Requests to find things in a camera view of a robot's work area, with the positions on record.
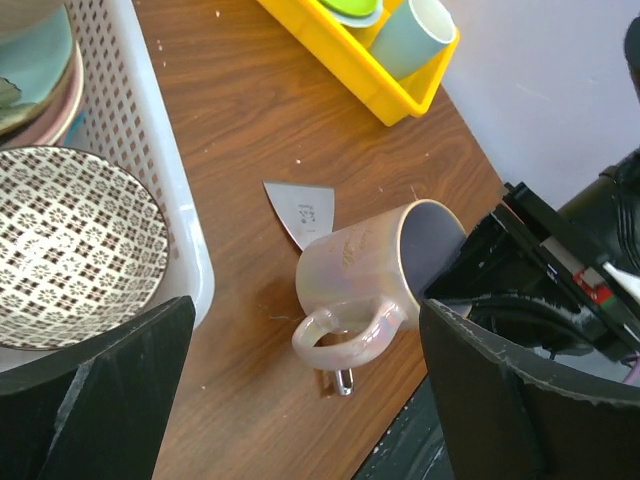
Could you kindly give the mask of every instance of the yellow plastic container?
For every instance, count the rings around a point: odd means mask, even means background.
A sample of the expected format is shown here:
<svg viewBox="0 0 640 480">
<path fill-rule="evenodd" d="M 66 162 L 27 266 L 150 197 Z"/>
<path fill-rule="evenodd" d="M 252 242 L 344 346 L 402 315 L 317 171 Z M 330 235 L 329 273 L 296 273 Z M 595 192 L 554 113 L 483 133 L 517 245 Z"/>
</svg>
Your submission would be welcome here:
<svg viewBox="0 0 640 480">
<path fill-rule="evenodd" d="M 460 39 L 458 32 L 453 43 L 427 65 L 398 82 L 367 48 L 402 0 L 384 0 L 380 21 L 365 29 L 342 26 L 317 0 L 258 2 L 387 126 L 429 110 Z"/>
</svg>

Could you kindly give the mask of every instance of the mug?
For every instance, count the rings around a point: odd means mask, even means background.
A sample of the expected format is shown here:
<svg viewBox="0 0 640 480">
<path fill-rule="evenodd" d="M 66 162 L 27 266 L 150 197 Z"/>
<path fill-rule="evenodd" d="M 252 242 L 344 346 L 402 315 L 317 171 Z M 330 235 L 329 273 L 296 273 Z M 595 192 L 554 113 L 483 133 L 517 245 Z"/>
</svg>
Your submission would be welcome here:
<svg viewBox="0 0 640 480">
<path fill-rule="evenodd" d="M 292 344 L 321 370 L 347 370 L 380 355 L 402 326 L 418 328 L 426 287 L 455 259 L 466 235 L 434 200 L 418 200 L 313 241 L 296 270 L 296 291 L 308 315 Z M 468 307 L 456 306 L 461 315 Z M 316 346 L 328 333 L 357 332 Z"/>
<path fill-rule="evenodd" d="M 396 80 L 426 65 L 456 38 L 451 14 L 439 0 L 404 0 L 373 41 L 369 53 Z"/>
</svg>

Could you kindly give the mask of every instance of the wood grain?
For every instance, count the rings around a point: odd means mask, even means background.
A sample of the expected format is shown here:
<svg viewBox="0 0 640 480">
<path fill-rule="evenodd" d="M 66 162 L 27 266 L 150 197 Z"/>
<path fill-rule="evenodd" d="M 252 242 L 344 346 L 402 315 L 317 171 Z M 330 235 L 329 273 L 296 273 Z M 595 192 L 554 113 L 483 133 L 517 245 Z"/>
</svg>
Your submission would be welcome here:
<svg viewBox="0 0 640 480">
<path fill-rule="evenodd" d="M 444 92 L 386 128 L 254 1 L 136 8 L 216 274 L 154 478 L 350 478 L 425 375 L 418 334 L 328 397 L 290 347 L 299 252 L 262 181 L 335 187 L 336 228 L 416 196 L 471 228 L 500 182 Z"/>
</svg>

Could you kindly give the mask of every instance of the white wall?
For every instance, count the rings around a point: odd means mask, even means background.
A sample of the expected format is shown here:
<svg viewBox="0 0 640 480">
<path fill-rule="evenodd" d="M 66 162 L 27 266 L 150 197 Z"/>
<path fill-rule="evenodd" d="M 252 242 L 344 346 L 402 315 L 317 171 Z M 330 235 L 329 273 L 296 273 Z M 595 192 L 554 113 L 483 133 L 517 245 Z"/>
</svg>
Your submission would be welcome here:
<svg viewBox="0 0 640 480">
<path fill-rule="evenodd" d="M 640 0 L 442 1 L 461 31 L 444 86 L 503 180 L 559 207 L 640 145 Z"/>
</svg>

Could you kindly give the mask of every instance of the bowl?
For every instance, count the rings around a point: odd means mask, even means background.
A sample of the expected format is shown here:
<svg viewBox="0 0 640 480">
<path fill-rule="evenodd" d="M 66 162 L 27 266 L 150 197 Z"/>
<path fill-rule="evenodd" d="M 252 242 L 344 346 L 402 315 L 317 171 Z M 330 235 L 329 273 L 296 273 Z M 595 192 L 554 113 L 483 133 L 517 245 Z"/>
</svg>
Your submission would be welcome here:
<svg viewBox="0 0 640 480">
<path fill-rule="evenodd" d="M 62 95 L 72 70 L 74 47 L 65 7 L 17 40 L 0 46 L 0 133 L 32 120 Z"/>
<path fill-rule="evenodd" d="M 56 97 L 40 116 L 22 127 L 0 136 L 0 147 L 27 145 L 59 145 L 71 128 L 82 104 L 84 66 L 82 53 L 76 44 L 71 78 L 66 91 Z"/>
<path fill-rule="evenodd" d="M 63 0 L 0 0 L 0 45 L 49 17 Z"/>
<path fill-rule="evenodd" d="M 373 13 L 367 15 L 366 17 L 349 17 L 347 15 L 338 13 L 335 10 L 331 10 L 330 8 L 327 8 L 327 11 L 331 14 L 331 16 L 333 16 L 333 18 L 335 18 L 345 27 L 368 28 L 378 23 L 380 17 L 382 17 L 382 14 L 384 12 L 384 4 L 383 0 L 378 0 L 376 9 L 373 11 Z"/>
<path fill-rule="evenodd" d="M 126 322 L 168 247 L 160 208 L 124 169 L 68 148 L 0 151 L 0 345 L 57 349 Z"/>
</svg>

